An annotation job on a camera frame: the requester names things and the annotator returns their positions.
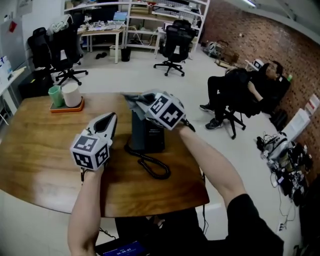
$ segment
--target black trash can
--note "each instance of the black trash can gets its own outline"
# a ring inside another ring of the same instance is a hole
[[[121,60],[123,62],[130,61],[130,55],[131,55],[131,48],[121,49]]]

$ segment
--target black shoe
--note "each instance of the black shoe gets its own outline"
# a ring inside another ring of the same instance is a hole
[[[210,112],[213,112],[215,111],[214,108],[210,105],[210,103],[208,103],[207,105],[200,105],[199,106],[201,110],[203,111],[210,111]]]
[[[210,123],[207,123],[205,125],[205,128],[207,128],[208,130],[214,130],[214,129],[217,129],[217,128],[220,128],[222,127],[222,122],[218,121],[217,119],[212,119],[210,121]]]

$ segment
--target orange tray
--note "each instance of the orange tray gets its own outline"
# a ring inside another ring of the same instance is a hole
[[[68,107],[67,105],[63,105],[60,107],[56,107],[53,103],[50,107],[51,113],[66,113],[66,112],[79,112],[81,111],[85,106],[85,99],[84,97],[81,97],[81,102],[78,106],[75,107]]]

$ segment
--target fluorescent light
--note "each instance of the fluorescent light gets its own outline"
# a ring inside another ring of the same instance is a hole
[[[249,1],[249,0],[242,0],[245,1],[248,5],[252,6],[252,7],[257,7],[253,2]]]

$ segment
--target computer monitor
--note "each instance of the computer monitor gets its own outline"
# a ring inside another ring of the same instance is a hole
[[[125,21],[126,21],[126,18],[127,18],[127,15],[128,15],[127,12],[117,11],[117,12],[114,14],[113,21],[115,21],[115,22],[125,22]]]
[[[108,7],[93,9],[91,12],[91,22],[112,21],[117,9],[118,9],[117,6],[108,6]]]

